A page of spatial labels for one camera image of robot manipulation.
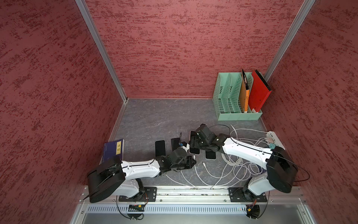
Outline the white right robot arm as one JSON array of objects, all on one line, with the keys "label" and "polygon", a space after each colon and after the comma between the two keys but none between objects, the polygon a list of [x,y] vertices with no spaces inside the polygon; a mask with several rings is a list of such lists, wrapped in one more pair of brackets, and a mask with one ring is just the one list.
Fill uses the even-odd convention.
[{"label": "white right robot arm", "polygon": [[190,137],[190,147],[205,151],[233,155],[260,166],[266,172],[251,178],[243,188],[250,196],[278,190],[291,193],[298,166],[292,161],[286,150],[276,146],[274,149],[253,146],[235,140],[226,134],[211,138],[211,142],[202,140],[198,134]]}]

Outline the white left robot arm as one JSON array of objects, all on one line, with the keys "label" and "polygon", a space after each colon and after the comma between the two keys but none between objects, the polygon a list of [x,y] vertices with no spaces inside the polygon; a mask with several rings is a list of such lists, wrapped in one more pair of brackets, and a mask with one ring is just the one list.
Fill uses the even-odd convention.
[{"label": "white left robot arm", "polygon": [[129,162],[116,155],[101,163],[87,174],[89,198],[97,203],[110,196],[141,199],[144,194],[142,178],[156,178],[167,172],[191,169],[197,161],[179,147],[168,156],[157,156],[148,161]]}]

